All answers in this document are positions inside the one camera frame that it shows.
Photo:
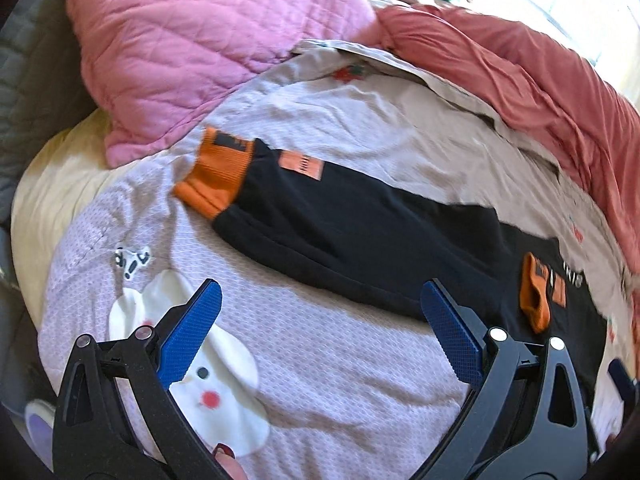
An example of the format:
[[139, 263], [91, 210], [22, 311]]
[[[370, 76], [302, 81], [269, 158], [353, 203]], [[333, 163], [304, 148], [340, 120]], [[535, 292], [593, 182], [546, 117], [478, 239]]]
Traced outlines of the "left hand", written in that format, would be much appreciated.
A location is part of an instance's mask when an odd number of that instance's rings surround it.
[[219, 443], [214, 449], [214, 459], [222, 467], [222, 469], [233, 480], [247, 480], [247, 475], [235, 459], [232, 449], [227, 445]]

